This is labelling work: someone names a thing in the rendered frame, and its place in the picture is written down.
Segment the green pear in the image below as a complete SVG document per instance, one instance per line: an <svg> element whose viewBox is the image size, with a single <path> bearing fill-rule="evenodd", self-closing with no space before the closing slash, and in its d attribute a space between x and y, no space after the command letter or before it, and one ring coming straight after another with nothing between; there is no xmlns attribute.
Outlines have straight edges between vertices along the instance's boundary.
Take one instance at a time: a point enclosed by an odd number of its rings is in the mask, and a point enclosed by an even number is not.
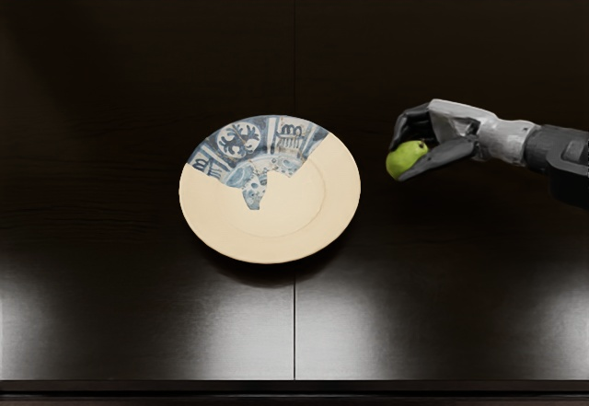
<svg viewBox="0 0 589 406"><path fill-rule="evenodd" d="M429 152L429 147L422 140L408 141L400 144L387 154L386 169L388 174L399 180L400 176Z"/></svg>

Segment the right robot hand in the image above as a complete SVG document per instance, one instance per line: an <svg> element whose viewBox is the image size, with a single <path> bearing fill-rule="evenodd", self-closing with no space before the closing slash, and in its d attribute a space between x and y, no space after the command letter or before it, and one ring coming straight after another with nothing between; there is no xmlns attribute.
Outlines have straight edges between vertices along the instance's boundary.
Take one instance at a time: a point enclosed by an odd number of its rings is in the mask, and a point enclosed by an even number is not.
<svg viewBox="0 0 589 406"><path fill-rule="evenodd" d="M468 158L498 159L523 167L525 145L538 129L530 121L504 120L488 110L433 99L400 113L389 150L393 152L409 140L422 140L428 145L428 152L400 174L400 181Z"/></svg>

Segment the cream plate with blue pattern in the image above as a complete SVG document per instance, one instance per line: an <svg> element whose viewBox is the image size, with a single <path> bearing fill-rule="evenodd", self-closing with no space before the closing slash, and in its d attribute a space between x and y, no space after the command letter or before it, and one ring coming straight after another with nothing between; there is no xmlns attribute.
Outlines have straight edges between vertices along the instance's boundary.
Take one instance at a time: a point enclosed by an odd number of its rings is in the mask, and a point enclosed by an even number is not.
<svg viewBox="0 0 589 406"><path fill-rule="evenodd" d="M310 256L351 223L361 179L346 145L287 115L231 122L204 138L179 180L183 216L205 245L238 261Z"/></svg>

